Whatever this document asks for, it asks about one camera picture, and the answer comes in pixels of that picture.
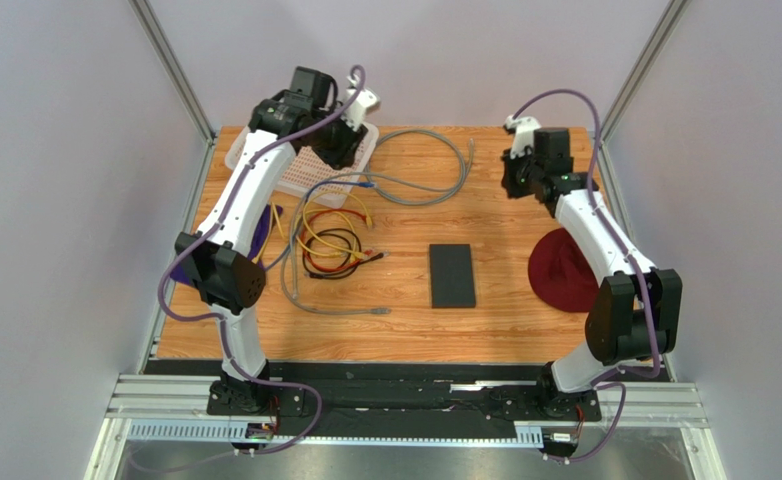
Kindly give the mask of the black network switch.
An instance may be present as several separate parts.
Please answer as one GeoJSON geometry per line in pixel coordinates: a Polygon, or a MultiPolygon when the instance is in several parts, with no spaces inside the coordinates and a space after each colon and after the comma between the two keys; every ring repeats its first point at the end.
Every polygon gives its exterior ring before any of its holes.
{"type": "Polygon", "coordinates": [[[476,292],[469,244],[430,244],[431,307],[475,308],[476,292]]]}

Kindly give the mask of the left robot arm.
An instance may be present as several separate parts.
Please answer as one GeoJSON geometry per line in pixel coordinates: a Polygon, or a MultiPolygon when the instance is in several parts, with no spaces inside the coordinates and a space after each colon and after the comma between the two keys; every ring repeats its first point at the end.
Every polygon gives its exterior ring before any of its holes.
{"type": "Polygon", "coordinates": [[[351,68],[340,92],[333,77],[295,69],[288,88],[260,101],[220,198],[194,233],[175,241],[180,268],[215,320],[223,352],[222,372],[209,390],[212,415],[272,412],[284,385],[269,379],[259,338],[257,307],[265,270],[250,257],[253,236],[279,180],[309,148],[334,170],[349,168],[367,133],[368,112],[378,104],[365,87],[366,72],[351,68]]]}

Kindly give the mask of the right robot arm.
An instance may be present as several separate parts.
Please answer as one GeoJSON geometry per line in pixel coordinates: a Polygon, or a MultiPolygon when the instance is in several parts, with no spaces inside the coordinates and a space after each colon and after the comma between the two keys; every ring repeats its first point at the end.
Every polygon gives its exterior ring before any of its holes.
{"type": "Polygon", "coordinates": [[[596,385],[617,371],[655,377],[673,350],[683,283],[642,254],[616,224],[592,172],[574,168],[570,133],[532,118],[508,120],[501,181],[512,198],[534,197],[579,247],[598,283],[584,340],[548,363],[534,402],[548,418],[576,412],[596,385]]]}

